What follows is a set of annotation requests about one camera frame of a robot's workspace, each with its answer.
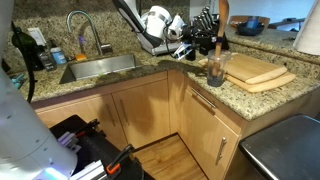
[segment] wooden cutting board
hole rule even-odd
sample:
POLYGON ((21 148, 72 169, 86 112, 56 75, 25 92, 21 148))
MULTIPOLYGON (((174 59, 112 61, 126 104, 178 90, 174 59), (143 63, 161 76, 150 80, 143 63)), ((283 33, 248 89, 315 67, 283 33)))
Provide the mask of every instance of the wooden cutting board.
POLYGON ((238 53, 232 56, 226 70, 247 84, 257 84, 279 77, 287 68, 238 53))
POLYGON ((283 74, 277 78, 274 78, 272 80, 269 80, 269 81, 265 81, 265 82, 257 83, 257 84, 247 84, 247 83, 244 83, 243 81, 240 81, 239 79, 237 79, 235 77, 232 77, 231 75, 226 75, 226 78, 228 81, 238 85, 239 87, 241 87, 251 93, 267 91, 270 89, 280 87, 284 84, 291 82, 295 77, 296 77, 295 74, 292 74, 290 72, 286 72, 285 74, 283 74))

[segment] wooden cabinet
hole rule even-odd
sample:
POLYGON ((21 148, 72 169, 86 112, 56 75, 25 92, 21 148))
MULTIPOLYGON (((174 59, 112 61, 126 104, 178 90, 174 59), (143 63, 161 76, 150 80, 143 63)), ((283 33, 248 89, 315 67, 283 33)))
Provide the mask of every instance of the wooden cabinet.
POLYGON ((116 92, 112 96, 128 143, 134 147, 170 134, 167 80, 116 92))
POLYGON ((168 71, 170 134, 178 132, 181 125, 185 76, 178 70, 168 71))
POLYGON ((170 134, 167 72, 36 102, 32 106, 48 127, 74 114, 85 121, 98 119, 100 129, 119 149, 128 143, 138 148, 170 134))
POLYGON ((187 88, 179 130, 190 152, 212 180, 224 179, 238 142, 238 135, 217 116, 216 108, 195 89, 187 88))
POLYGON ((117 148, 123 149, 127 145, 111 95, 43 111, 38 113, 38 116, 48 127, 51 127, 75 114, 87 122, 98 119, 100 121, 99 128, 106 133, 106 138, 117 148))

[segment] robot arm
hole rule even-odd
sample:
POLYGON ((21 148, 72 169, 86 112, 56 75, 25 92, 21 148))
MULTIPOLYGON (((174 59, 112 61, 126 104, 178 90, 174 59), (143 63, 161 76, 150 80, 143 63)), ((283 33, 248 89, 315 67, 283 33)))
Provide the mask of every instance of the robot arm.
MULTIPOLYGON (((13 1, 0 0, 0 4, 0 57, 2 57, 11 27, 13 1)), ((0 68, 1 179, 33 179, 46 170, 54 170, 55 174, 67 179, 71 176, 76 163, 76 154, 57 142, 0 68)))
POLYGON ((136 0, 112 0, 122 17, 137 34, 143 46, 155 48, 163 41, 163 28, 171 22, 170 14, 160 6, 153 6, 148 13, 146 24, 141 20, 136 0))

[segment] faucet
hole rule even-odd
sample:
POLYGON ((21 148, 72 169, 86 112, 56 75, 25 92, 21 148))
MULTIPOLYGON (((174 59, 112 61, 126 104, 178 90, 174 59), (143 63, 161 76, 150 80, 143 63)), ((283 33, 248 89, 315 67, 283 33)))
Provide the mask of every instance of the faucet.
POLYGON ((101 44, 100 42, 100 39, 98 37, 98 33, 97 33, 97 30, 96 28, 94 27, 93 25, 93 21, 92 21, 92 18, 88 15, 88 13, 84 12, 84 11, 81 11, 81 10, 75 10, 75 11, 71 11, 69 14, 68 14, 68 17, 67 17, 67 26, 68 26, 68 30, 69 32, 72 32, 73 29, 71 27, 71 19, 72 19, 72 16, 75 15, 75 14, 82 14, 84 15, 89 23, 90 23, 90 26, 91 26, 91 29, 92 29, 92 32, 93 32, 93 35, 94 35, 94 39, 96 41, 96 47, 97 47, 97 50, 98 50, 98 53, 99 55, 103 55, 107 52, 112 52, 112 47, 111 47, 111 44, 101 44))

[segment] backsplash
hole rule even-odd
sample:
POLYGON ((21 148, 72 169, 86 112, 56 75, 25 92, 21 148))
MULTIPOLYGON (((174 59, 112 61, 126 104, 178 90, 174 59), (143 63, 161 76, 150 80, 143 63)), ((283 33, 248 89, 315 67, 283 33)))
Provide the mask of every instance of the backsplash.
MULTIPOLYGON (((172 18, 176 13, 183 13, 183 19, 188 20, 189 0, 144 0, 142 12, 147 12, 153 5, 166 8, 172 18)), ((96 56, 98 52, 94 36, 84 16, 74 15, 72 18, 74 31, 68 32, 66 18, 73 10, 86 11, 92 17, 101 42, 111 43, 114 52, 141 49, 135 33, 131 32, 130 26, 120 16, 111 0, 18 0, 15 1, 13 21, 23 32, 27 32, 27 28, 39 27, 46 41, 53 39, 66 56, 73 56, 82 51, 88 57, 96 56), (80 48, 79 35, 85 39, 83 48, 80 48)), ((25 65, 21 55, 11 43, 12 34, 10 32, 8 35, 4 58, 12 68, 12 72, 18 72, 24 70, 25 65)))

